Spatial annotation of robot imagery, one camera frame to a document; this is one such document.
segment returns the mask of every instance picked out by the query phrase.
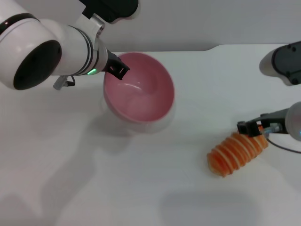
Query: orange toy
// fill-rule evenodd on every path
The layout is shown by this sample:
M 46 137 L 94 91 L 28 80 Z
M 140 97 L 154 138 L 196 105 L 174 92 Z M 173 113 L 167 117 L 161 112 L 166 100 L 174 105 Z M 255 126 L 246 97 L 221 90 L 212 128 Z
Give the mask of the orange toy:
M 232 133 L 231 137 L 226 138 L 207 154 L 209 169 L 225 177 L 256 158 L 267 147 L 268 142 L 263 135 L 248 137 Z

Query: white wall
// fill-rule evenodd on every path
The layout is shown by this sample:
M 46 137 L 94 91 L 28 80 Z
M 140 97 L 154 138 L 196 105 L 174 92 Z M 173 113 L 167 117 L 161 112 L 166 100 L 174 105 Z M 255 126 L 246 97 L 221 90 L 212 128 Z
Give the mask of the white wall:
M 17 0 L 38 18 L 72 24 L 78 0 Z M 140 0 L 134 20 L 107 25 L 112 51 L 204 50 L 219 44 L 301 40 L 300 0 Z

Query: pink bowl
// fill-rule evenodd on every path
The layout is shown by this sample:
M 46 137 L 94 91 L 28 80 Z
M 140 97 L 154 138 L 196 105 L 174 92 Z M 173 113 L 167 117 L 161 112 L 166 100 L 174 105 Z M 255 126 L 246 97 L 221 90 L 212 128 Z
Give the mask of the pink bowl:
M 124 53 L 120 59 L 130 70 L 118 80 L 104 76 L 104 97 L 120 118 L 149 123 L 163 118 L 174 102 L 174 83 L 166 68 L 144 53 Z

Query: wire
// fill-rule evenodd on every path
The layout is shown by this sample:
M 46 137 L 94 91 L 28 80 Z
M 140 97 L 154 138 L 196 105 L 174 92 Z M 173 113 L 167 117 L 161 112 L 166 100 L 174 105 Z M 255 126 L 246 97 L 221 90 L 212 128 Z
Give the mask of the wire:
M 289 152 L 294 152 L 294 153 L 297 153 L 297 154 L 301 154 L 301 152 L 299 151 L 296 151 L 296 150 L 293 150 L 293 149 L 289 149 L 287 147 L 282 147 L 278 144 L 275 144 L 273 141 L 271 141 L 270 139 L 267 138 L 267 141 L 271 144 L 271 145 L 274 145 L 275 147 L 278 147 L 278 148 L 281 148 L 283 150 L 286 150 L 286 151 L 289 151 Z

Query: white table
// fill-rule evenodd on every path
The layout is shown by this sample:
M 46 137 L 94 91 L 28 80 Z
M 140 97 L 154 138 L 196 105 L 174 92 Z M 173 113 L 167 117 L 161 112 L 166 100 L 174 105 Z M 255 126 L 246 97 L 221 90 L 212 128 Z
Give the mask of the white table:
M 26 91 L 1 85 L 0 226 L 300 225 L 301 155 L 270 146 L 226 178 L 206 163 L 237 121 L 301 100 L 301 86 L 259 71 L 278 46 L 148 53 L 176 89 L 162 131 L 110 113 L 102 74 L 60 92 L 56 77 Z M 286 135 L 271 139 L 301 150 Z

